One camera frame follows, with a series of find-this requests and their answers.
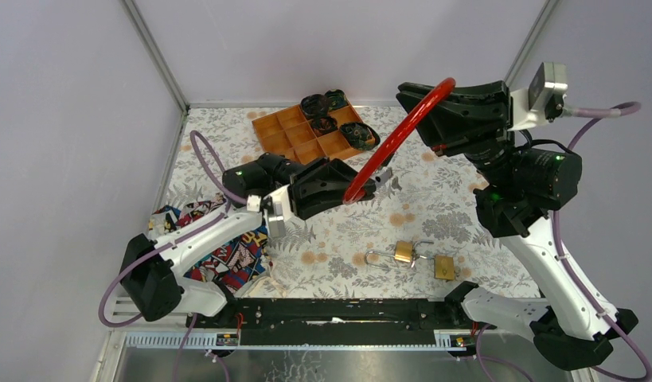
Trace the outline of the red cable lock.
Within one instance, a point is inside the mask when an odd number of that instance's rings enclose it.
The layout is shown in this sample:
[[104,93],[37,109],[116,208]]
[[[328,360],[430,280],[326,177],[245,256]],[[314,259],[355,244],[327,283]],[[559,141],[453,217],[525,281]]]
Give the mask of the red cable lock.
[[430,90],[430,92],[414,106],[395,130],[380,144],[372,157],[364,164],[357,176],[351,181],[342,199],[342,202],[345,205],[351,205],[363,198],[365,194],[362,192],[362,188],[373,175],[375,170],[380,167],[391,154],[396,153],[401,144],[416,129],[420,121],[429,114],[431,109],[451,94],[455,85],[456,81],[454,78],[446,78]]

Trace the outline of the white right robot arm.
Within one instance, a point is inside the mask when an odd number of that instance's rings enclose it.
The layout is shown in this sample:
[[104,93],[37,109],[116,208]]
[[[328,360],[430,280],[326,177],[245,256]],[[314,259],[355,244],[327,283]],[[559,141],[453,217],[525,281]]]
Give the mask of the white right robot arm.
[[515,255],[545,296],[543,302],[520,302],[464,282],[447,296],[447,322],[457,328],[472,321],[494,325],[572,371],[602,364],[612,341],[638,319],[592,285],[551,217],[577,194],[581,157],[566,146],[551,150],[549,140],[521,146],[513,140],[516,131],[566,115],[567,90],[560,80],[534,80],[516,91],[501,81],[452,86],[416,129],[437,155],[461,154],[486,179],[487,187],[475,193],[479,223]]

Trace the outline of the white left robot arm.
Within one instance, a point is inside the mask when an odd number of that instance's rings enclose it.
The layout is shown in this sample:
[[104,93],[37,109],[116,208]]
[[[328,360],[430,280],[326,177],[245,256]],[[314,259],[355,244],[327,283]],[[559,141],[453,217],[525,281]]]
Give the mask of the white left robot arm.
[[307,220],[342,205],[358,172],[342,160],[317,158],[303,165],[278,154],[226,170],[224,190],[234,210],[224,208],[157,239],[140,234],[130,240],[119,282],[147,322],[172,312],[198,313],[217,327],[235,316],[231,296],[211,282],[186,278],[206,255],[261,226],[269,238],[287,233],[288,221]]

